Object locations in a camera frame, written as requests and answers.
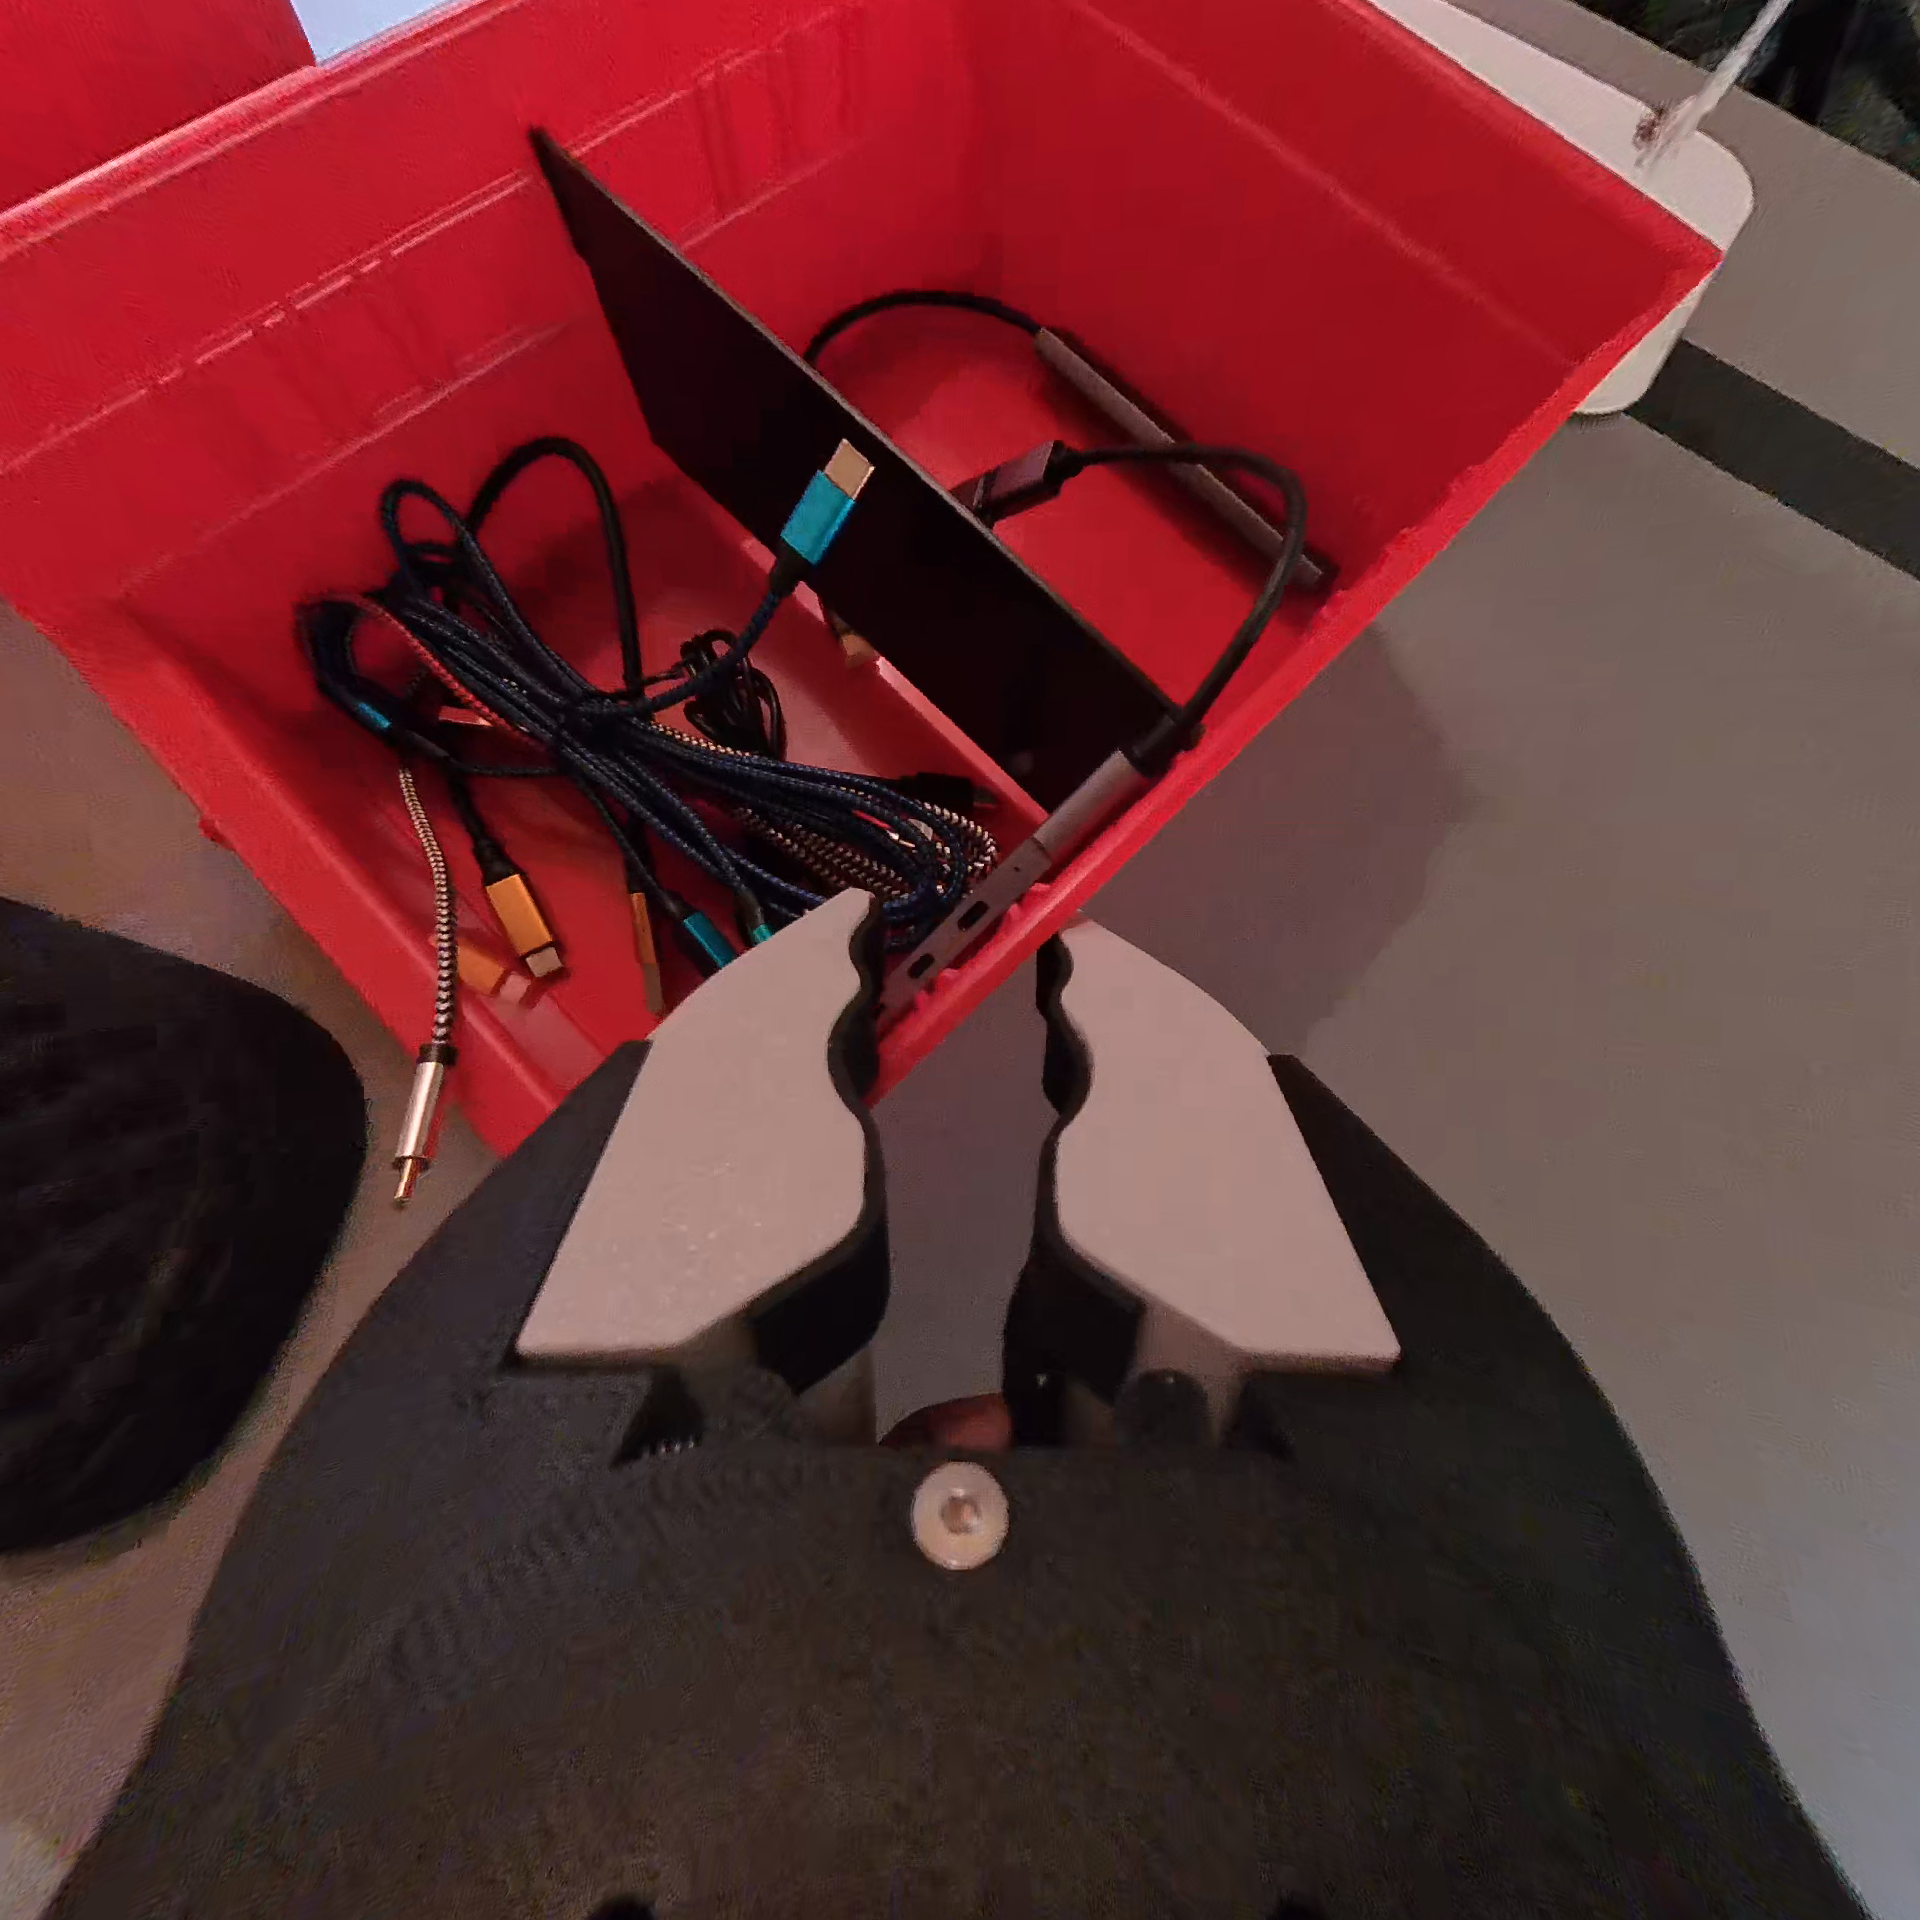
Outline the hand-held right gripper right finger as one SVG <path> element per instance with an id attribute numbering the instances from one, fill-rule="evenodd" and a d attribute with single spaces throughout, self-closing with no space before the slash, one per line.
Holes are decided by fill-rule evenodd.
<path id="1" fill-rule="evenodd" d="M 1216 1450 L 1263 1377 L 1393 1377 L 1269 1046 L 1125 938 L 1040 951 L 1040 1201 L 1000 1331 L 1022 1450 Z"/>

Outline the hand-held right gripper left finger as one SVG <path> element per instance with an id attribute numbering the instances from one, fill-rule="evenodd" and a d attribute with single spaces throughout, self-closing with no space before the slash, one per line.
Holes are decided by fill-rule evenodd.
<path id="1" fill-rule="evenodd" d="M 885 1309 L 871 1083 L 882 899 L 839 890 L 656 1027 L 509 1360 L 661 1395 L 758 1368 L 811 1428 L 863 1450 Z"/>

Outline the red plastic bin with divider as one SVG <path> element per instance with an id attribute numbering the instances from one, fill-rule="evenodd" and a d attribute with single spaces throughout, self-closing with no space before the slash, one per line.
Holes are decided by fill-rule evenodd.
<path id="1" fill-rule="evenodd" d="M 426 854 L 298 610 L 372 593 L 372 494 L 580 442 L 648 663 L 744 620 L 770 546 L 636 421 L 530 135 L 788 353 L 973 289 L 1194 442 L 1282 452 L 1290 593 L 1206 736 L 882 1038 L 923 1068 L 1400 601 L 1710 248 L 1548 167 L 1364 0 L 465 0 L 0 214 L 0 601 L 417 1038 Z"/>

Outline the black bin divider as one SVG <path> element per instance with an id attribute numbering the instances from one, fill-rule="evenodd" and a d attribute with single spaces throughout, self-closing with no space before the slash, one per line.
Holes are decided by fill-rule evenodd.
<path id="1" fill-rule="evenodd" d="M 871 479 L 802 580 L 882 648 L 1000 779 L 1064 811 L 1174 703 L 1051 593 L 927 466 L 856 418 L 713 275 L 631 214 L 561 135 L 530 135 L 590 275 L 648 442 L 770 555 L 811 555 L 788 510 L 832 445 Z"/>

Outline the white stand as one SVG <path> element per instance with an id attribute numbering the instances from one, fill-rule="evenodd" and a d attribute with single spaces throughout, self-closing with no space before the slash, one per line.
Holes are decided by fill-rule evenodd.
<path id="1" fill-rule="evenodd" d="M 1489 97 L 1502 97 L 1524 121 L 1524 135 L 1548 152 L 1562 177 L 1637 196 L 1710 248 L 1702 280 L 1689 292 L 1673 292 L 1644 319 L 1644 337 L 1628 353 L 1618 353 L 1609 379 L 1574 402 L 1574 418 L 1637 405 L 1763 205 L 1750 167 L 1728 145 L 1710 145 L 1702 126 L 1689 126 L 1656 152 L 1637 135 L 1656 121 L 1656 100 L 1624 97 L 1618 81 L 1594 81 L 1582 63 L 1565 63 L 1452 0 L 1373 0 L 1373 18 L 1393 18 L 1407 43 L 1448 52 Z"/>

